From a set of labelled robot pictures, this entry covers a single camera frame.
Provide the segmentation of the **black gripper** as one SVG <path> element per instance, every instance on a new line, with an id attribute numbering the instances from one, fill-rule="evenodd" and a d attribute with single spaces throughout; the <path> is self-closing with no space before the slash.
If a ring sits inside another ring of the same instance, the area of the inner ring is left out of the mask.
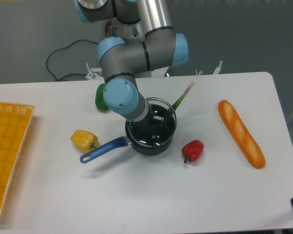
<path id="1" fill-rule="evenodd" d="M 146 127 L 147 125 L 151 124 L 153 119 L 158 121 L 165 120 L 165 118 L 162 116 L 155 116 L 152 105 L 150 103 L 146 103 L 142 113 L 134 119 L 134 125 L 139 127 Z"/>

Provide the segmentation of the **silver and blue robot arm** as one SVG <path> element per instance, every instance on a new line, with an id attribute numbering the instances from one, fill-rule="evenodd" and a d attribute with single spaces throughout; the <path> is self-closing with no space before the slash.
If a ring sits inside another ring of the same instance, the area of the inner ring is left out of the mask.
<path id="1" fill-rule="evenodd" d="M 76 0 L 82 21 L 116 19 L 125 25 L 141 25 L 143 38 L 127 43 L 120 28 L 98 44 L 105 91 L 103 98 L 115 113 L 132 122 L 145 121 L 151 106 L 140 94 L 136 74 L 176 66 L 188 60 L 188 42 L 175 33 L 168 0 Z"/>

